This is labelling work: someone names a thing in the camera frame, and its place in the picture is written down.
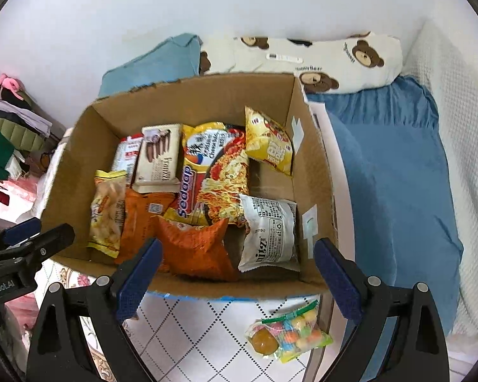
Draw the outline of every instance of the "cardboard box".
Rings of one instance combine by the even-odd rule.
[[[221,121],[245,124],[244,106],[261,110],[285,124],[293,136],[295,118],[304,131],[293,160],[293,176],[250,160],[250,194],[295,201],[301,272],[264,267],[241,274],[236,283],[212,283],[157,273],[152,291],[205,298],[283,298],[322,293],[327,289],[313,259],[308,241],[329,237],[337,244],[332,184],[322,137],[316,129],[299,81],[286,74],[230,74],[190,78],[139,88],[96,101],[83,112],[62,156],[51,194],[42,215],[43,229],[69,223],[76,239],[54,259],[79,272],[98,277],[112,274],[113,260],[87,248],[90,204],[95,193],[94,173],[108,171],[119,140],[154,124],[184,123],[192,126]],[[303,238],[302,214],[316,205],[318,233]],[[238,265],[245,230],[229,226],[225,245]]]

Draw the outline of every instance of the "white snack package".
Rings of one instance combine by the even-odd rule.
[[[239,197],[247,222],[239,271],[274,266],[298,272],[300,267],[294,244],[296,203],[243,194]]]
[[[113,158],[111,171],[126,171],[126,185],[131,185],[133,178],[134,165],[138,158],[143,135],[137,133],[120,140],[119,146]]]
[[[133,189],[148,192],[179,192],[176,178],[181,124],[160,124],[141,129],[141,143]]]

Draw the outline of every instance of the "blue gripper pad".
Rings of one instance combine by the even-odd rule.
[[[131,265],[130,263],[136,262],[133,271],[131,271],[116,294],[116,318],[119,323],[122,324],[124,320],[133,317],[136,313],[136,309],[147,292],[150,281],[152,280],[152,277],[154,277],[162,260],[163,249],[161,241],[150,238],[147,239],[144,246],[140,249],[134,259],[126,261],[120,265],[119,269],[128,268]]]
[[[40,232],[41,220],[31,218],[5,230],[3,241],[7,245],[16,245]]]
[[[327,248],[324,240],[318,240],[315,243],[314,257],[315,264],[326,281],[342,315],[358,324],[363,317],[360,293],[340,266],[339,260]]]

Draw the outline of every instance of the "orange snack bag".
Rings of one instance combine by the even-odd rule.
[[[154,219],[171,273],[227,282],[238,280],[238,271],[232,267],[223,245],[228,218],[209,227],[191,226],[159,216]]]
[[[157,236],[154,219],[158,214],[164,214],[174,200],[173,192],[138,194],[130,188],[126,189],[126,219],[115,264],[133,258],[147,238]],[[168,272],[164,261],[157,271]]]

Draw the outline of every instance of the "red and white package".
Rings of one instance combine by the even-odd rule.
[[[120,140],[115,158],[113,158],[112,171],[126,171],[126,185],[131,185],[133,178],[134,165],[140,152],[141,141],[143,135],[137,133],[136,135],[128,136]]]

